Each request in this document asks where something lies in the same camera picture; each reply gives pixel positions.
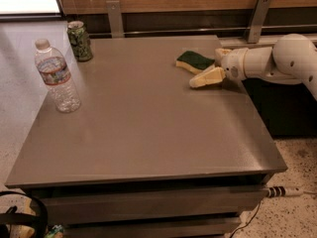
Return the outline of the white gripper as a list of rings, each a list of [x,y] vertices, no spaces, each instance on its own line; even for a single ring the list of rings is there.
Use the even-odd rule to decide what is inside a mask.
[[[244,59],[248,48],[215,50],[215,62],[221,63],[221,67],[208,67],[189,80],[189,86],[198,88],[205,85],[217,84],[227,77],[230,80],[245,80]]]

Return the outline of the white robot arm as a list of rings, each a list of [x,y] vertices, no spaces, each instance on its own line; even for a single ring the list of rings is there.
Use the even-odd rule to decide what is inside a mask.
[[[289,34],[278,39],[273,47],[217,49],[216,64],[191,78],[189,85],[198,88],[220,83],[225,78],[303,83],[317,100],[317,48],[305,36]]]

